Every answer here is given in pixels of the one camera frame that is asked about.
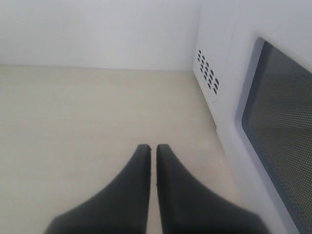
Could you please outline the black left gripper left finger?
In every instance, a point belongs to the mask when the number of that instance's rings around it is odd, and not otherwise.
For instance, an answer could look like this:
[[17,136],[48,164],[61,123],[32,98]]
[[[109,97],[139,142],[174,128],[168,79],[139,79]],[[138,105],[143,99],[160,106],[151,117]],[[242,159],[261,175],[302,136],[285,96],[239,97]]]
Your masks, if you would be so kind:
[[144,234],[151,189],[151,148],[139,144],[121,172],[99,193],[55,217],[47,234]]

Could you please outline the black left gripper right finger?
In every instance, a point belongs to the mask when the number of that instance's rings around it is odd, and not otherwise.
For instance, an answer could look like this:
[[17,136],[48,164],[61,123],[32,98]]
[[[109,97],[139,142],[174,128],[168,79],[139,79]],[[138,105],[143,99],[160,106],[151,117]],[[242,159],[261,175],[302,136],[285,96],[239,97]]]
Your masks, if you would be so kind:
[[156,148],[156,185],[165,234],[266,234],[261,218],[215,194],[168,144]]

